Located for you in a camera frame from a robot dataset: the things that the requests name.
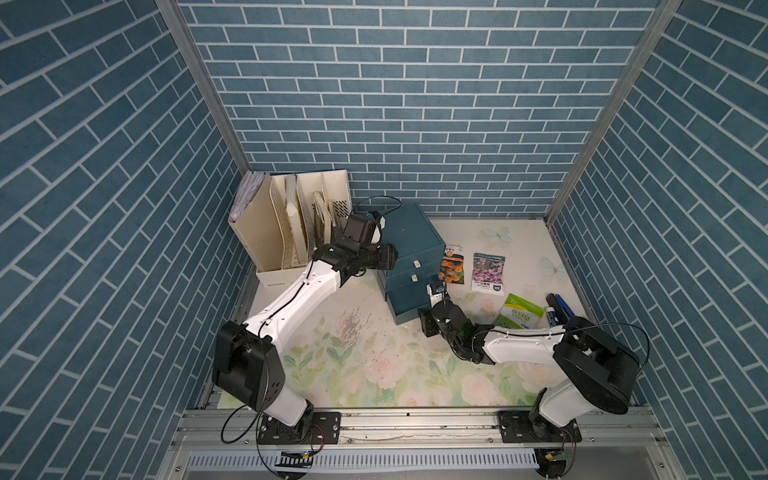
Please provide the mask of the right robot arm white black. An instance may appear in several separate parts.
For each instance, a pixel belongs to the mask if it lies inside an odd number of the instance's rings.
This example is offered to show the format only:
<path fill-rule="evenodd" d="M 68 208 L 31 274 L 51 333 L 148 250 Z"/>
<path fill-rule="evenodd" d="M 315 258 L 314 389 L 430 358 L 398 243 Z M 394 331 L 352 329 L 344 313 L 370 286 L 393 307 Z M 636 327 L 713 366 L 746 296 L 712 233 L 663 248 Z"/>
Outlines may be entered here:
<path fill-rule="evenodd" d="M 539 390 L 531 409 L 499 414 L 502 439 L 547 443 L 581 440 L 576 419 L 592 411 L 628 412 L 641 361 L 629 347 L 583 317 L 538 330 L 475 324 L 445 295 L 419 311 L 427 337 L 440 335 L 461 360 L 475 364 L 533 363 L 561 379 Z"/>

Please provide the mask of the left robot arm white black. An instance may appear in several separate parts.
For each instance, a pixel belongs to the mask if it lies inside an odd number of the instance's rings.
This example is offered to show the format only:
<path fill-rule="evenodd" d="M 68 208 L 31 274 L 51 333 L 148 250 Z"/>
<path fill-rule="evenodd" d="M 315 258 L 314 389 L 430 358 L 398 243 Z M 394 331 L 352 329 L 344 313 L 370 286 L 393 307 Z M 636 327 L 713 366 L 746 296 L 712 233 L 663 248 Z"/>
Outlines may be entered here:
<path fill-rule="evenodd" d="M 281 423 L 298 440 L 311 428 L 314 405 L 285 385 L 280 358 L 307 317 L 363 270 L 392 270 L 391 244 L 315 250 L 299 277 L 271 304 L 241 324 L 225 323 L 214 342 L 212 381 L 245 406 Z"/>

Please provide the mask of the beige folder with papers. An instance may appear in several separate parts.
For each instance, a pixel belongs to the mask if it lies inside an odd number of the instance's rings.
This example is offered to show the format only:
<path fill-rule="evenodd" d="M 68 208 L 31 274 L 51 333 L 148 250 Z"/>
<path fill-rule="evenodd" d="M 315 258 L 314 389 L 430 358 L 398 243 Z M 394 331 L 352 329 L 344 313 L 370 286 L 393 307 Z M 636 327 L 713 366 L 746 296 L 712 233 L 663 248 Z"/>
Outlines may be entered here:
<path fill-rule="evenodd" d="M 283 241 L 265 172 L 246 172 L 237 188 L 228 224 L 259 271 L 282 268 Z"/>

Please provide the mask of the blue black tool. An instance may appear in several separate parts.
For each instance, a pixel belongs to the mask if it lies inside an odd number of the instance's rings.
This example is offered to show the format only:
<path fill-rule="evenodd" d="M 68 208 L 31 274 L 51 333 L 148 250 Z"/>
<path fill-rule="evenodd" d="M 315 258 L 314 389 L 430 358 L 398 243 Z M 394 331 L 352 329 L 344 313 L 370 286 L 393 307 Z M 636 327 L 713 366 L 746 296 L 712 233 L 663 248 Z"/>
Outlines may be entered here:
<path fill-rule="evenodd" d="M 546 296 L 546 302 L 545 312 L 551 326 L 566 325 L 571 318 L 575 317 L 574 311 L 559 294 L 549 293 Z"/>

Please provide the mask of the white file organizer rack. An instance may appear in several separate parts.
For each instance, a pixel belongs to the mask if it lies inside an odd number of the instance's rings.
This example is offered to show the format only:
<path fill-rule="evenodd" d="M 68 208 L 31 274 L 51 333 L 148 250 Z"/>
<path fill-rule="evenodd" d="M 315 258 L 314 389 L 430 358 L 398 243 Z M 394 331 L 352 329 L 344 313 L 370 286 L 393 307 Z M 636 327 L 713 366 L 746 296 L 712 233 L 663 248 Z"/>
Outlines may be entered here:
<path fill-rule="evenodd" d="M 280 262 L 259 267 L 257 278 L 267 286 L 284 286 L 301 271 L 314 250 L 331 242 L 346 225 L 352 210 L 346 170 L 276 175 L 270 178 L 270 200 L 276 215 Z"/>

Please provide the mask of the teal drawer cabinet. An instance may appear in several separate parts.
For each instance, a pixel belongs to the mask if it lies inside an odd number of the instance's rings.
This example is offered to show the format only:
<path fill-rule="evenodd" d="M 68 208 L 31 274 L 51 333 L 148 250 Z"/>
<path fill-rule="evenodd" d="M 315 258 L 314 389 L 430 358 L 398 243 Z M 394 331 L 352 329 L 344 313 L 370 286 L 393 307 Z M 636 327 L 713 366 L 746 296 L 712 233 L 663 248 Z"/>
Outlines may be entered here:
<path fill-rule="evenodd" d="M 375 277 L 386 301 L 386 293 L 411 282 L 436 275 L 440 270 L 445 242 L 418 204 L 404 204 L 384 215 L 382 241 L 392 244 L 398 258 L 393 270 L 377 270 Z"/>

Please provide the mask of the green seed bag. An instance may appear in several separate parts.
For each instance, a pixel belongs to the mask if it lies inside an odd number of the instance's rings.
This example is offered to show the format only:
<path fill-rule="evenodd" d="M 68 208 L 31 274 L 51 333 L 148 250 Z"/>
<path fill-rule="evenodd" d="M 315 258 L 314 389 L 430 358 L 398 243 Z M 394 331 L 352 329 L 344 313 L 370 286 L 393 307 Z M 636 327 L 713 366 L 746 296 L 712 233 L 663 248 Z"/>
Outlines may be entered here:
<path fill-rule="evenodd" d="M 539 329 L 545 310 L 517 295 L 509 294 L 494 325 L 508 329 Z"/>

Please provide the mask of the orange marigold seed bag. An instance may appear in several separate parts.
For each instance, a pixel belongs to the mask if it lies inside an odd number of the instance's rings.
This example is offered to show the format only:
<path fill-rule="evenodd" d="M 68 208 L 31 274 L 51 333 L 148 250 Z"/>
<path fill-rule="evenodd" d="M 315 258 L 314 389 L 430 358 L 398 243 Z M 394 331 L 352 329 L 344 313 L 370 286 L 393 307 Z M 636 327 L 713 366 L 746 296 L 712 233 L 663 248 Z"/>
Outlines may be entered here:
<path fill-rule="evenodd" d="M 438 277 L 447 284 L 465 283 L 465 256 L 461 245 L 446 244 Z"/>

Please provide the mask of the purple flower seed bag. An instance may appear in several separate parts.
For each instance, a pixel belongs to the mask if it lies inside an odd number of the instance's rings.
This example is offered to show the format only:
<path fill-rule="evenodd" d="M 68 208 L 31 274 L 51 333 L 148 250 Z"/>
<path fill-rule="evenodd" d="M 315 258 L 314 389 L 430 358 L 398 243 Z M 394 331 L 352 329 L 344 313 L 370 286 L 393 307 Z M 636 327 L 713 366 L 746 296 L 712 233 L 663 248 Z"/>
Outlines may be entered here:
<path fill-rule="evenodd" d="M 505 257 L 485 253 L 473 256 L 471 288 L 474 292 L 502 295 Z"/>

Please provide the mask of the aluminium mounting rail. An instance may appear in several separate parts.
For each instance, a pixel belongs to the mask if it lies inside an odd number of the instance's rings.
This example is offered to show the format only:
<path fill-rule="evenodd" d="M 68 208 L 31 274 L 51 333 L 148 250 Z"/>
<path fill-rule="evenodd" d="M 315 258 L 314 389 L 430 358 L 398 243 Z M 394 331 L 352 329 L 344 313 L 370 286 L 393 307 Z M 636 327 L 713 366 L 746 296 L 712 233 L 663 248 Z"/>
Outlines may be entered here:
<path fill-rule="evenodd" d="M 556 433 L 551 442 L 500 423 L 500 410 L 477 408 L 341 409 L 331 427 L 314 428 L 324 441 L 310 444 L 342 448 L 489 448 L 520 446 L 661 447 L 667 444 L 655 416 L 647 407 L 632 407 L 625 415 L 592 412 L 576 420 L 574 432 Z"/>

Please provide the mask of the teal bottom drawer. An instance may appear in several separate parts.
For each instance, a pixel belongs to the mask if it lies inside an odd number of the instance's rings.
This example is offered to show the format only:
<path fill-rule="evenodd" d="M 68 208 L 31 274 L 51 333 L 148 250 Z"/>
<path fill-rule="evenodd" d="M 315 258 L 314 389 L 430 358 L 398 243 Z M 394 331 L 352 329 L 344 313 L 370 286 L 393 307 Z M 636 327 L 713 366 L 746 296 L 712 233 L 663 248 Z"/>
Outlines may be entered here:
<path fill-rule="evenodd" d="M 430 307 L 429 286 L 438 282 L 436 275 L 417 282 L 411 282 L 386 293 L 386 302 L 393 316 L 394 323 L 401 325 L 419 317 L 420 309 Z"/>

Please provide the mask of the white book in rack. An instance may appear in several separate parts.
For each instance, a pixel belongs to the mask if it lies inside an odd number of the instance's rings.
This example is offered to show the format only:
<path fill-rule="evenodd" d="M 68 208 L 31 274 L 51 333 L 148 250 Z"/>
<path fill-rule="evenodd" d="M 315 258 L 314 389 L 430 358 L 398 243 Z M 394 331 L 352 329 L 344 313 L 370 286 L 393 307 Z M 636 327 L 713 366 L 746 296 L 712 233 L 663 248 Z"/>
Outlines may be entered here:
<path fill-rule="evenodd" d="M 299 264 L 305 265 L 308 261 L 307 245 L 304 235 L 301 208 L 297 195 L 297 177 L 286 176 L 286 213 L 293 239 L 296 258 Z"/>

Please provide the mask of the floral table mat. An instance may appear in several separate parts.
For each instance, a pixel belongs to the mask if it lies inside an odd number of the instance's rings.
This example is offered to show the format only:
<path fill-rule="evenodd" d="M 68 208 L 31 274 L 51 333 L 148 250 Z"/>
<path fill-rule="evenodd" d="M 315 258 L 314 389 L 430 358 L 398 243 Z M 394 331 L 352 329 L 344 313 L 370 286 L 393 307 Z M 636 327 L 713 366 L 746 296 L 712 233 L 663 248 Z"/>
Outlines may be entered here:
<path fill-rule="evenodd" d="M 443 240 L 475 254 L 505 259 L 503 286 L 543 306 L 559 294 L 586 313 L 552 237 L 541 220 L 436 219 Z M 374 273 L 353 278 L 302 324 L 282 354 L 287 384 L 317 407 L 529 405 L 561 379 L 530 363 L 473 364 L 458 359 L 419 321 L 395 323 Z"/>

